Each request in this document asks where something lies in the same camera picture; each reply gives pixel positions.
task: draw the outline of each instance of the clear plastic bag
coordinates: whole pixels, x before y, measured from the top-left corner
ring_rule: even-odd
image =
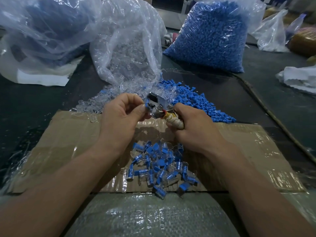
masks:
[[[0,25],[26,56],[63,65],[97,36],[101,0],[1,0]]]
[[[285,47],[285,29],[283,17],[287,10],[271,15],[264,19],[261,25],[251,35],[258,40],[257,45],[261,51],[286,52]]]
[[[158,12],[146,1],[104,0],[99,35],[90,44],[100,78],[115,86],[135,77],[159,80],[166,32]]]
[[[243,72],[250,14],[257,0],[203,0],[194,5],[180,34],[164,54],[233,72]]]
[[[258,0],[254,5],[253,12],[250,15],[248,33],[253,33],[261,24],[267,4]]]

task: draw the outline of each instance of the cardboard sheet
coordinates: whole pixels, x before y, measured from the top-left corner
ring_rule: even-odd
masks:
[[[97,122],[92,123],[86,113],[78,114],[71,111],[59,111],[51,120],[36,147],[31,151],[28,160],[20,172],[13,178],[9,188],[11,193],[21,193],[41,183],[58,168],[72,158],[83,153],[98,138],[101,115]],[[276,144],[259,125],[216,123],[219,131],[228,141],[235,143],[247,159],[280,191],[305,191]],[[139,183],[138,178],[126,181],[127,168],[132,162],[130,151],[132,143],[151,140],[176,144],[174,135],[166,127],[162,119],[149,119],[139,122],[135,135],[124,154],[117,159],[109,171],[101,179],[98,190],[101,192],[148,192],[151,188],[145,182]],[[224,191],[225,183],[212,164],[202,155],[185,150],[184,161],[189,170],[201,181],[190,191]],[[169,187],[167,191],[176,191],[181,180]]]

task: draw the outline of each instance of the wrapped tool handle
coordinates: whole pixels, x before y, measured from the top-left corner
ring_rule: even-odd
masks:
[[[183,130],[184,129],[184,123],[182,120],[179,119],[178,115],[176,113],[169,113],[166,112],[166,114],[164,115],[163,119],[165,119],[167,122],[169,122],[170,124],[172,124],[172,126]]]

